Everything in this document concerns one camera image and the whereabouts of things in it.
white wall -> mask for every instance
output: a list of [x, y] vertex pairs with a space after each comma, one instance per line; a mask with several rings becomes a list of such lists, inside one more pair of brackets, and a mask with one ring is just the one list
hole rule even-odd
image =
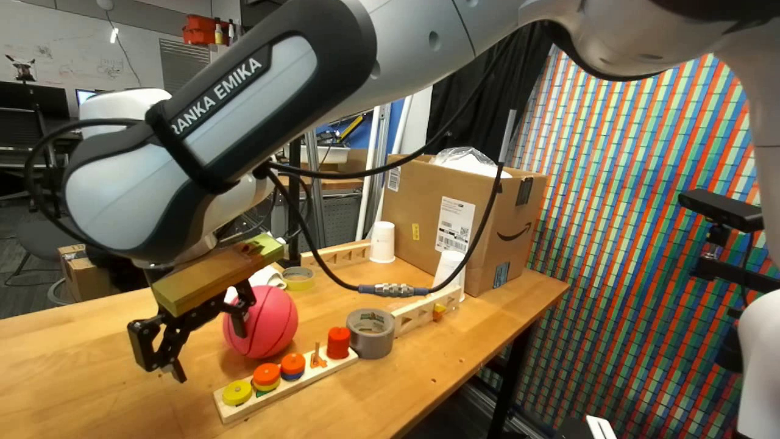
[[[119, 29], [142, 84], [161, 84], [159, 38], [164, 33], [133, 26]], [[33, 58], [37, 83], [61, 84], [71, 98], [72, 87], [136, 87], [136, 77], [119, 47], [110, 44], [108, 37], [110, 23], [103, 19], [33, 8], [19, 0], [0, 0], [0, 81], [14, 81], [14, 69], [5, 58], [9, 53], [19, 60]]]

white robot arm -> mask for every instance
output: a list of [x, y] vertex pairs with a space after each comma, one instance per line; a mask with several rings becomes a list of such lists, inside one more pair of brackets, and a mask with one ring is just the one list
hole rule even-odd
[[778, 256], [778, 17], [774, 0], [287, 0], [145, 122], [85, 139], [66, 173], [66, 201], [105, 248], [170, 264], [259, 201], [251, 171], [305, 127], [418, 90], [546, 19], [602, 77], [652, 76], [706, 50], [737, 71]]

cardboard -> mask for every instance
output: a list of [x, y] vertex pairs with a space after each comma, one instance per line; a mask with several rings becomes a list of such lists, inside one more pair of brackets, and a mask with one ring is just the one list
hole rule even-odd
[[105, 269], [92, 266], [83, 243], [61, 245], [61, 271], [72, 300], [92, 300], [116, 292]]
[[[501, 192], [494, 200], [481, 243], [465, 266], [465, 292], [481, 295], [521, 276], [535, 221], [544, 206], [548, 177], [505, 167]], [[416, 159], [388, 175], [383, 220], [394, 221], [394, 256], [436, 273], [438, 248], [465, 248], [484, 214], [493, 177], [432, 165]]]

colorful fabric backdrop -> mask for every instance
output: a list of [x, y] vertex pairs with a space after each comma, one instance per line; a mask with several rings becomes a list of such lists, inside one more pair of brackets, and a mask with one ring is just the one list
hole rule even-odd
[[[706, 221], [677, 205], [705, 188], [761, 205], [749, 100], [713, 56], [607, 83], [553, 50], [523, 120], [516, 167], [551, 175], [531, 269], [572, 289], [538, 325], [521, 410], [557, 426], [605, 415], [618, 436], [721, 436], [738, 375], [713, 355], [737, 284], [690, 276]], [[749, 237], [721, 259], [740, 264]], [[763, 233], [749, 269], [774, 276]]]

white label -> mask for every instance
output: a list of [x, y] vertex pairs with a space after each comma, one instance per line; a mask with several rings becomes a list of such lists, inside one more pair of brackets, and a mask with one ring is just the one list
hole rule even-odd
[[595, 439], [617, 439], [612, 425], [605, 416], [584, 415], [584, 420]]
[[467, 251], [475, 205], [442, 197], [436, 251]]
[[400, 190], [400, 165], [388, 171], [388, 190], [397, 192]]

